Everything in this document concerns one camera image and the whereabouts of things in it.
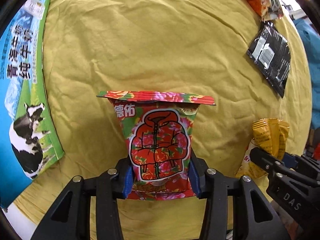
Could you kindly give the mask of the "yellow wrinkled cloth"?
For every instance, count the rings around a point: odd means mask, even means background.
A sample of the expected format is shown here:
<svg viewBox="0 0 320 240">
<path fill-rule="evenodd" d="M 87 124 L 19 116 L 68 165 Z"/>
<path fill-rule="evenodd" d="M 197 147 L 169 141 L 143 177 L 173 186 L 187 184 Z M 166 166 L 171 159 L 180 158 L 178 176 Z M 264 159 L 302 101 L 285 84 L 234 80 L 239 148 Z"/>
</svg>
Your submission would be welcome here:
<svg viewBox="0 0 320 240">
<path fill-rule="evenodd" d="M 50 0 L 43 38 L 48 104 L 65 152 L 15 205 L 39 223 L 73 176 L 96 177 L 126 156 L 117 116 L 102 90 L 154 90 L 212 96 L 201 106 L 192 147 L 210 167 L 233 176 L 252 123 L 290 124 L 286 150 L 300 155 L 308 138 L 312 92 L 303 43 L 288 16 L 291 69 L 277 96 L 246 51 L 260 17 L 246 0 Z"/>
</svg>

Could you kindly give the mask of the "red floral snack bag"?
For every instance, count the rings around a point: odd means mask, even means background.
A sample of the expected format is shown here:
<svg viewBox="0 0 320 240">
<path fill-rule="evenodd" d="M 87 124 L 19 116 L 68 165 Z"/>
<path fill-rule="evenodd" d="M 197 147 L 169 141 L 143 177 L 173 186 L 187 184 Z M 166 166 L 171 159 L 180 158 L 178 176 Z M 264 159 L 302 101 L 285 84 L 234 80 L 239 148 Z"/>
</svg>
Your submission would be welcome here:
<svg viewBox="0 0 320 240">
<path fill-rule="evenodd" d="M 194 196 L 189 181 L 193 124 L 201 105 L 213 97 L 157 91 L 101 91 L 114 107 L 131 170 L 124 197 L 170 200 Z"/>
</svg>

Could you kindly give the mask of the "yellow snack bag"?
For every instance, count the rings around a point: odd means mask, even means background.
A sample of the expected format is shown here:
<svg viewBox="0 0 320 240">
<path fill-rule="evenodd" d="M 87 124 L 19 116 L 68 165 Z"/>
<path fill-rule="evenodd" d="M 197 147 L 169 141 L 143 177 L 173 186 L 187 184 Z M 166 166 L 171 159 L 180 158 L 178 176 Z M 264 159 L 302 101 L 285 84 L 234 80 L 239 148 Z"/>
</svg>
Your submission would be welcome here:
<svg viewBox="0 0 320 240">
<path fill-rule="evenodd" d="M 249 142 L 241 166 L 236 172 L 236 178 L 250 176 L 251 178 L 261 178 L 266 175 L 266 171 L 251 161 L 250 151 L 258 147 L 265 150 L 277 160 L 282 160 L 286 150 L 286 142 L 289 136 L 290 125 L 284 120 L 277 118 L 263 118 L 253 122 L 253 138 Z"/>
</svg>

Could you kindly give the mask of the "black snack bag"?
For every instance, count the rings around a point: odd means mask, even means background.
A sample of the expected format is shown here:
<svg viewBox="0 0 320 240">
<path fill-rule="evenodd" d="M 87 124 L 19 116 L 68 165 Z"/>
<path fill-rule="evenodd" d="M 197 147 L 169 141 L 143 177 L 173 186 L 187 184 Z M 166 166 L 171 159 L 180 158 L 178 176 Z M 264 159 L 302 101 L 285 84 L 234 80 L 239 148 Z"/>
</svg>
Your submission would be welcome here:
<svg viewBox="0 0 320 240">
<path fill-rule="evenodd" d="M 249 45 L 247 55 L 274 91 L 283 97 L 291 55 L 287 39 L 277 31 L 273 22 L 261 22 L 259 32 Z"/>
</svg>

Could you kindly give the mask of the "teal blue blanket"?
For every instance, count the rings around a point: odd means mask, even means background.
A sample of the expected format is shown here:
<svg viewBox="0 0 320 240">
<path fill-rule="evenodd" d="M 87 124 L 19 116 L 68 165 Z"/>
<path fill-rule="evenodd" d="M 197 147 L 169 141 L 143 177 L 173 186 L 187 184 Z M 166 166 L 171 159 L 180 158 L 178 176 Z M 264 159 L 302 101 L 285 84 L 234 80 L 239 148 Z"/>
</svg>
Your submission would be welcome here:
<svg viewBox="0 0 320 240">
<path fill-rule="evenodd" d="M 319 34 L 303 19 L 293 21 L 295 27 L 303 42 L 304 49 L 307 55 L 312 89 L 312 118 L 311 128 L 319 128 Z"/>
</svg>

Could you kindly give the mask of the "blue green milk carton box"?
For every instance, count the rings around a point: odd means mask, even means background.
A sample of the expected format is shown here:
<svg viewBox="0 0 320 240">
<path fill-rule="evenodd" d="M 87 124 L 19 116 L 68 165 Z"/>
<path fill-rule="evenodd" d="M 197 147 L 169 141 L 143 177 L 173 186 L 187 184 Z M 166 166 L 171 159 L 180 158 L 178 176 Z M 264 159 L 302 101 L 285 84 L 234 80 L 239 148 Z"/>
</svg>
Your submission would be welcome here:
<svg viewBox="0 0 320 240">
<path fill-rule="evenodd" d="M 1 207 L 64 155 L 43 74 L 50 0 L 27 0 L 1 36 Z"/>
</svg>

